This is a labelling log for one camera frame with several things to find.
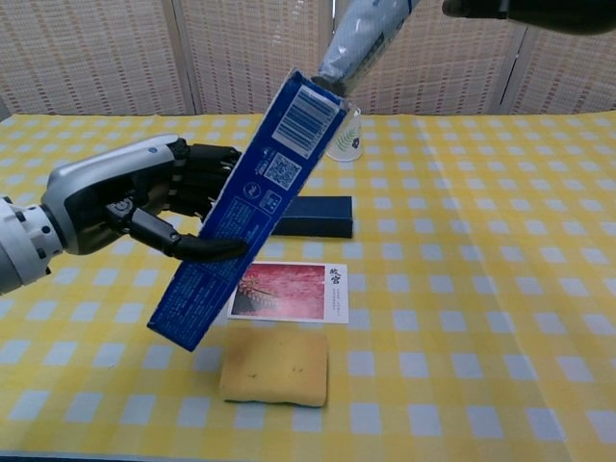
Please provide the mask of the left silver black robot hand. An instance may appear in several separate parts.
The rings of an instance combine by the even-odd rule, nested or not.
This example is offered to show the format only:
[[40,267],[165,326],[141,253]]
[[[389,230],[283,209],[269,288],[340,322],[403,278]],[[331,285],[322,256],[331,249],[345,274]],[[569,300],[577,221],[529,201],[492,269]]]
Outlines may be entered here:
[[128,235],[182,261],[237,258],[244,241],[181,234],[159,214],[205,219],[240,156],[232,146],[151,137],[55,168],[41,206],[69,254],[89,255]]

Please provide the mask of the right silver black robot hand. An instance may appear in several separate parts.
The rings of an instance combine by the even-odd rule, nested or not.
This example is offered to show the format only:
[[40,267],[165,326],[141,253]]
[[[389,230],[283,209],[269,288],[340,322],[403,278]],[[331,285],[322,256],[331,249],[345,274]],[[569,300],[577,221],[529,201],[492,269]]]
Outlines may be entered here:
[[461,0],[444,1],[449,17],[510,20],[571,35],[598,35],[615,30],[611,0]]

